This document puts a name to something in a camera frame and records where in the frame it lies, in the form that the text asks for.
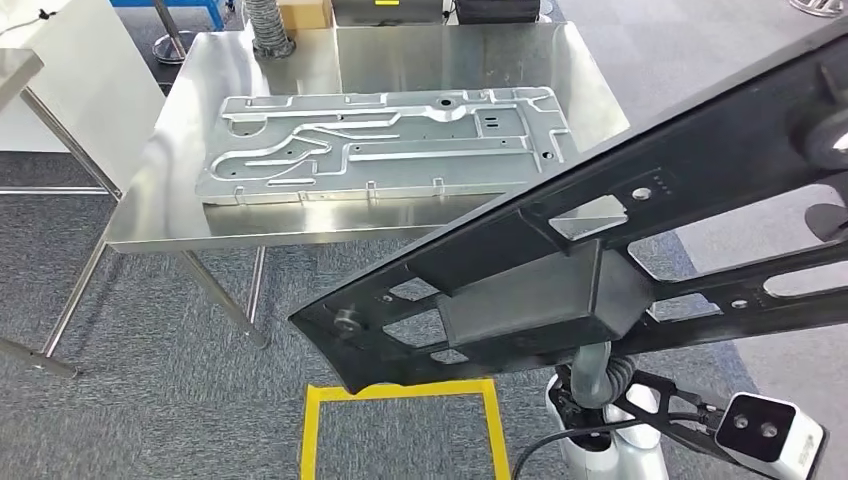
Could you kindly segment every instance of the machined metal plate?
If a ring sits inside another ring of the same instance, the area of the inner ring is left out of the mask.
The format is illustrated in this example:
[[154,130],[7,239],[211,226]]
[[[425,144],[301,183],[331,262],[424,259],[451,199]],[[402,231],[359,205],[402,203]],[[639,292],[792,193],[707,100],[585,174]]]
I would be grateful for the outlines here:
[[547,87],[230,97],[207,138],[218,205],[503,193],[578,158]]

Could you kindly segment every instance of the screw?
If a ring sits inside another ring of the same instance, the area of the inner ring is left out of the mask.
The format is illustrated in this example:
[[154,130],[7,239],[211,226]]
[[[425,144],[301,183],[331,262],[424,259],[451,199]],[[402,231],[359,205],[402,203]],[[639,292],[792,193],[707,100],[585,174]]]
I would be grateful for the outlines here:
[[733,425],[738,429],[743,429],[748,427],[748,417],[745,415],[739,414],[733,417]]
[[355,313],[352,310],[339,310],[339,313],[336,315],[336,319],[333,321],[333,324],[339,330],[346,333],[358,333],[362,330],[362,325],[359,324],[356,320],[354,320],[353,315]]
[[766,438],[774,438],[777,436],[777,427],[771,422],[766,422],[760,425],[760,433]]
[[654,192],[652,192],[650,188],[641,187],[633,190],[633,193],[631,193],[630,196],[633,197],[633,200],[644,202],[645,200],[649,200],[653,193]]

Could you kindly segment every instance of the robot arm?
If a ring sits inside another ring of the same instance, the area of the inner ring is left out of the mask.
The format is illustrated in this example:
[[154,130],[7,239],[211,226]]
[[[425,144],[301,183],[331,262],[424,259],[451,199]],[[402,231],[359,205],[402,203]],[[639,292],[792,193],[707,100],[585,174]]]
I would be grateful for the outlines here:
[[[580,352],[603,345],[605,353],[586,358],[603,360],[606,373],[610,358],[848,321],[848,289],[777,297],[763,286],[848,259],[844,241],[679,282],[653,278],[628,252],[640,239],[811,183],[848,191],[848,149],[839,146],[848,134],[846,33],[848,19],[837,20],[665,112],[656,126],[634,128],[606,151],[457,219],[290,320],[353,393],[381,382],[559,366],[569,378],[562,388],[581,408],[613,403],[696,451],[772,478],[810,478],[826,432],[794,405],[750,394],[704,402],[633,369],[595,381]],[[623,221],[577,233],[557,228],[610,196],[626,209]],[[813,217],[815,231],[846,228]],[[408,282],[425,285],[422,295],[401,293]],[[676,321],[651,315],[654,302],[695,293],[719,311]],[[447,341],[413,346],[383,329],[423,313],[441,318]],[[445,352],[460,360],[443,360]],[[663,395],[657,413],[623,395],[633,382]],[[701,427],[676,421],[670,396],[703,408]]]

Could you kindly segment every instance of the yellow tape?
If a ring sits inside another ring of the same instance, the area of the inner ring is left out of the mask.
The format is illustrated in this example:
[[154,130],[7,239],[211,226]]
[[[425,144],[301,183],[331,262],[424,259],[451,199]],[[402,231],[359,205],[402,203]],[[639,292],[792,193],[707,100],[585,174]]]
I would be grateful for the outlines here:
[[303,439],[300,442],[300,479],[314,480],[318,453],[318,422],[321,419],[320,389],[306,386],[306,411],[303,414]]
[[509,480],[509,456],[506,453],[506,439],[503,435],[501,411],[498,408],[498,393],[495,391],[495,382],[491,379],[483,384],[483,410],[486,412],[489,444],[492,446],[495,479]]
[[385,400],[387,398],[436,397],[439,395],[473,395],[483,393],[483,384],[491,380],[456,380],[403,387],[372,385],[356,395],[342,387],[318,388],[322,402],[351,402],[356,400]]
[[300,478],[315,479],[315,465],[318,455],[318,427],[321,418],[321,402],[352,402],[359,400],[385,400],[389,398],[438,397],[442,395],[483,396],[483,411],[486,413],[486,426],[489,430],[489,444],[492,448],[492,462],[496,480],[509,479],[509,457],[506,453],[506,440],[498,408],[498,395],[495,382],[485,380],[457,380],[452,382],[431,383],[402,387],[400,385],[372,385],[356,395],[349,394],[341,387],[306,387],[306,411],[303,419],[303,440],[300,444]]

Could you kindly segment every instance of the hole in metal plate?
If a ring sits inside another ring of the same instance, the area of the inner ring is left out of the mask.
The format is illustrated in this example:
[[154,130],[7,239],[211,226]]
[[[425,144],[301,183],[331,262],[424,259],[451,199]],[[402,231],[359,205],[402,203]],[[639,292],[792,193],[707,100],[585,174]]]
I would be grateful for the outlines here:
[[848,261],[821,265],[769,278],[766,292],[778,298],[792,298],[848,287]]
[[442,316],[436,309],[386,325],[383,327],[383,331],[395,340],[413,347],[423,347],[447,341],[445,328],[442,325]]
[[448,365],[468,361],[468,357],[457,352],[454,349],[442,350],[441,352],[431,353],[430,358],[437,362],[442,362]]
[[551,227],[569,240],[579,240],[625,222],[626,209],[612,195],[598,197],[548,220]]
[[396,297],[403,298],[404,300],[416,302],[422,298],[429,297],[434,293],[439,293],[439,289],[416,277],[412,280],[407,280],[400,285],[395,285],[389,289],[389,293]]
[[807,185],[643,238],[627,250],[657,280],[697,278],[823,245],[805,221],[807,210],[820,203],[844,206],[833,187]]
[[718,305],[710,302],[700,293],[654,302],[648,308],[648,314],[658,322],[691,320],[722,313]]

